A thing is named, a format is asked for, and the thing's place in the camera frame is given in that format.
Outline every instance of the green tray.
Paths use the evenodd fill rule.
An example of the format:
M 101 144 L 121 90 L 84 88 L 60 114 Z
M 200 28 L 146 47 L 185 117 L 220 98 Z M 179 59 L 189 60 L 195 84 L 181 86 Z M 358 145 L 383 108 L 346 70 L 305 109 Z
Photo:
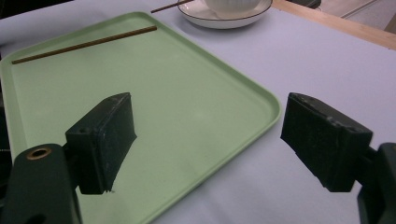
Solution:
M 158 30 L 11 64 L 151 25 Z M 102 99 L 132 94 L 137 139 L 113 192 L 78 195 L 86 224 L 150 222 L 280 116 L 271 92 L 140 12 L 13 53 L 1 62 L 1 78 L 13 157 L 63 145 L 65 131 Z

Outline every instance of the white tablecloth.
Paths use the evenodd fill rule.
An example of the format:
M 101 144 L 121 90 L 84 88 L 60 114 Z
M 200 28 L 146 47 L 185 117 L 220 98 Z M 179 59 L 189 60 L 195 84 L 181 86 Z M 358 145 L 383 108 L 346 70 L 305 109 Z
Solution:
M 171 3 L 76 0 L 0 20 L 0 52 Z M 153 16 L 272 91 L 283 108 L 291 91 L 311 95 L 371 129 L 373 148 L 396 141 L 396 51 L 274 8 L 265 14 L 233 30 L 198 27 L 177 8 Z M 279 138 L 282 123 L 154 223 L 359 223 L 361 186 L 324 189 Z

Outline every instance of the wooden table edge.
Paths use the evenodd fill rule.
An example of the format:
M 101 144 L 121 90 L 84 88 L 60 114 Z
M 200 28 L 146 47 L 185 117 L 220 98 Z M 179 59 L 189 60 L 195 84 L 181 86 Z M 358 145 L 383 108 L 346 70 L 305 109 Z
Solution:
M 378 30 L 354 21 L 348 21 L 309 7 L 302 7 L 285 0 L 274 0 L 272 7 L 310 21 L 318 22 L 385 48 L 396 50 L 396 35 L 393 33 Z

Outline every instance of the cup base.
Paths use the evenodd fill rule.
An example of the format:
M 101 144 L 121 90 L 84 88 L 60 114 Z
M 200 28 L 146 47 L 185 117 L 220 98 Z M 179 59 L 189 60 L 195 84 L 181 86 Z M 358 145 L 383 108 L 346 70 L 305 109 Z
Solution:
M 224 13 L 224 12 L 217 12 L 215 11 L 216 15 L 222 20 L 236 20 L 245 18 L 249 11 L 246 12 L 237 12 L 237 13 Z

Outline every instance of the screw hole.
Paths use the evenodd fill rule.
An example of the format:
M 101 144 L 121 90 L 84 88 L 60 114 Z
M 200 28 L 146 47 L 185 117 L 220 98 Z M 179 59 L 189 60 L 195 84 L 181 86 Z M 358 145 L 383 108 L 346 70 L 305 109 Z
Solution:
M 51 149 L 49 147 L 42 147 L 31 151 L 26 157 L 30 161 L 35 161 L 48 156 L 50 153 Z
M 80 130 L 78 130 L 80 133 L 89 133 L 90 132 L 90 128 L 82 128 Z
M 46 217 L 42 214 L 30 217 L 25 224 L 43 224 L 46 221 Z

